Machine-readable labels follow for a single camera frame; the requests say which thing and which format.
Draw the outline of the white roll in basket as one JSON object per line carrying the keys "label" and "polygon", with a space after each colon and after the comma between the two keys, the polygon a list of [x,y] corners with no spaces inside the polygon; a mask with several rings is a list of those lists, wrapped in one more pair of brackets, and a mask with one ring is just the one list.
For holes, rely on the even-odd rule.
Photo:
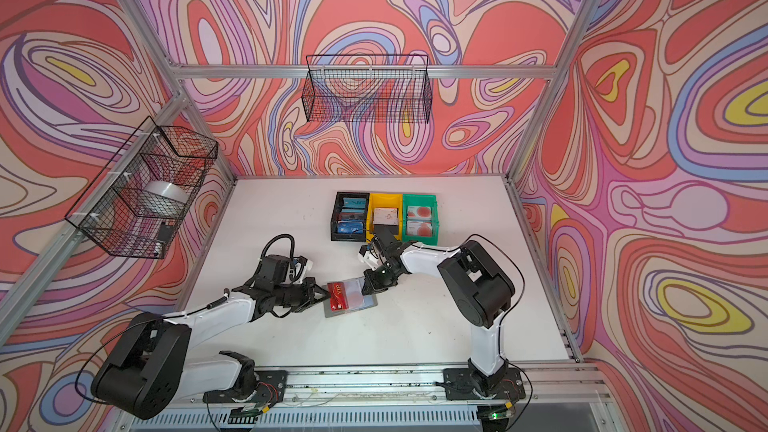
{"label": "white roll in basket", "polygon": [[151,216],[173,218],[182,214],[188,198],[188,193],[181,187],[155,180],[144,186],[139,204]]}

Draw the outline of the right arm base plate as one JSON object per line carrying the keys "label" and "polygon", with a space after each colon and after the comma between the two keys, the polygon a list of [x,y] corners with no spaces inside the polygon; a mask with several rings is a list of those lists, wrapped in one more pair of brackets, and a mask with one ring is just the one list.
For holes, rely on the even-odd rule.
{"label": "right arm base plate", "polygon": [[474,367],[446,368],[438,386],[449,401],[505,400],[516,403],[527,397],[521,370],[502,366],[491,375],[484,375]]}

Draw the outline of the black plastic bin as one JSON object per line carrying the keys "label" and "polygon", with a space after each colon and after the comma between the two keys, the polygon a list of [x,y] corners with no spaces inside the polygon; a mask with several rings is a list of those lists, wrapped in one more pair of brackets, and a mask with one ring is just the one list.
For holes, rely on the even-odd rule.
{"label": "black plastic bin", "polygon": [[336,226],[338,221],[342,220],[362,220],[366,223],[369,193],[363,192],[344,192],[336,193],[334,207],[330,219],[330,237],[335,242],[365,242],[365,234],[346,235],[338,234]]}

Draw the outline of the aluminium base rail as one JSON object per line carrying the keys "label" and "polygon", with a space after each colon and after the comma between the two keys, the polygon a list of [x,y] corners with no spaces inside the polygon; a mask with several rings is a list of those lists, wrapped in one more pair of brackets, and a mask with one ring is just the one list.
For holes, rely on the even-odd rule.
{"label": "aluminium base rail", "polygon": [[[483,431],[502,399],[451,401],[447,364],[289,367],[281,401],[260,417],[242,404],[197,396],[141,420],[120,413],[112,431]],[[606,379],[594,365],[520,364],[524,397],[499,431],[625,431]]]}

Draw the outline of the red VIP card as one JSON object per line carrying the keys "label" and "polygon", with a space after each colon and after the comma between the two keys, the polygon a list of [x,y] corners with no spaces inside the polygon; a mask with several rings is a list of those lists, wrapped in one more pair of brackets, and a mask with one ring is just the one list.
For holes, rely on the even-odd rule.
{"label": "red VIP card", "polygon": [[328,291],[330,293],[329,310],[331,312],[345,312],[350,308],[345,282],[329,282]]}

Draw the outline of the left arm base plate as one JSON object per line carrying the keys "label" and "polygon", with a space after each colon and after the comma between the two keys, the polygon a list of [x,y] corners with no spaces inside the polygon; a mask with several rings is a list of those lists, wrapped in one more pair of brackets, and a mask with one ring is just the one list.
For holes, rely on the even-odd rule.
{"label": "left arm base plate", "polygon": [[238,379],[230,389],[206,392],[203,401],[207,404],[274,406],[284,400],[287,378],[286,370],[256,371],[250,377]]}

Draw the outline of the green plastic bin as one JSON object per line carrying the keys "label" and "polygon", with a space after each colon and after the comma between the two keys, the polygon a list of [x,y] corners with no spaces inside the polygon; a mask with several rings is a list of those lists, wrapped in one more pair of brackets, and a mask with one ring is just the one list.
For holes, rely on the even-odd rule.
{"label": "green plastic bin", "polygon": [[438,200],[435,195],[404,194],[404,241],[437,245],[439,237]]}

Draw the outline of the blue VIP card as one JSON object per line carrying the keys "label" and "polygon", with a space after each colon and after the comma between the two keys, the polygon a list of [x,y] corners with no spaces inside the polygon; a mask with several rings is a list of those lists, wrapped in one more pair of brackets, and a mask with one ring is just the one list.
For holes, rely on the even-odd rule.
{"label": "blue VIP card", "polygon": [[337,222],[336,232],[346,235],[364,235],[365,225],[362,220],[342,220]]}

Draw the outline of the grey leather card holder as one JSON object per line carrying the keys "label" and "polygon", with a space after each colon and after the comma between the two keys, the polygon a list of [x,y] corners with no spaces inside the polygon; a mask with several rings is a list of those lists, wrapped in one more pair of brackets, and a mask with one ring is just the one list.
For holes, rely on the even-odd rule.
{"label": "grey leather card holder", "polygon": [[346,292],[347,292],[347,298],[349,300],[350,308],[345,312],[325,312],[324,315],[326,318],[331,317],[337,317],[344,314],[349,314],[353,312],[358,312],[361,310],[366,310],[369,308],[373,308],[377,305],[377,300],[374,295],[371,296],[363,296],[361,293],[361,286],[363,283],[363,277],[357,277],[353,279],[348,279],[344,281],[337,281],[337,282],[345,282],[346,283]]}

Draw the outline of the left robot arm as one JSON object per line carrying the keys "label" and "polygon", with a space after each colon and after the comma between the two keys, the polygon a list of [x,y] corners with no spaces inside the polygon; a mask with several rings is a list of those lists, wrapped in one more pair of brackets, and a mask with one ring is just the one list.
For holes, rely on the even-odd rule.
{"label": "left robot arm", "polygon": [[262,384],[253,359],[231,350],[201,359],[187,354],[225,331],[276,316],[278,309],[291,315],[329,300],[330,292],[307,276],[310,268],[303,256],[268,255],[244,284],[196,310],[137,315],[92,379],[91,400],[139,419],[197,395],[253,401]]}

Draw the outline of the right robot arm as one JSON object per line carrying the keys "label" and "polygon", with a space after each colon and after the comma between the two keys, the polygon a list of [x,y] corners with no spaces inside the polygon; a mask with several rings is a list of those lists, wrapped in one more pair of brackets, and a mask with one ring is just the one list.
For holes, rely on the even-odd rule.
{"label": "right robot arm", "polygon": [[362,288],[365,295],[397,286],[403,275],[440,278],[471,325],[468,384],[456,392],[491,398],[500,391],[509,371],[509,361],[502,352],[502,322],[513,308],[516,289],[479,242],[469,238],[459,246],[439,247],[401,242],[384,232],[360,247],[358,259],[366,265]]}

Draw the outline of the april card stack far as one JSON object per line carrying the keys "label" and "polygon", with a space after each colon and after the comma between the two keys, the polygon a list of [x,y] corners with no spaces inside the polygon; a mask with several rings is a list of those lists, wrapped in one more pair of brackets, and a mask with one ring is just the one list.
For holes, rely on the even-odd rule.
{"label": "april card stack far", "polygon": [[407,219],[431,221],[433,219],[433,208],[428,205],[409,205],[407,207]]}

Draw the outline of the yellow plastic bin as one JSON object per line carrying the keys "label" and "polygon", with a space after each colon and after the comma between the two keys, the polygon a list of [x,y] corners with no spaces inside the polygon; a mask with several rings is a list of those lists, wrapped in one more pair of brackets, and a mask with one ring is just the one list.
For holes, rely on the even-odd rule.
{"label": "yellow plastic bin", "polygon": [[366,240],[379,230],[388,230],[398,240],[402,238],[403,196],[401,194],[371,193],[366,217]]}

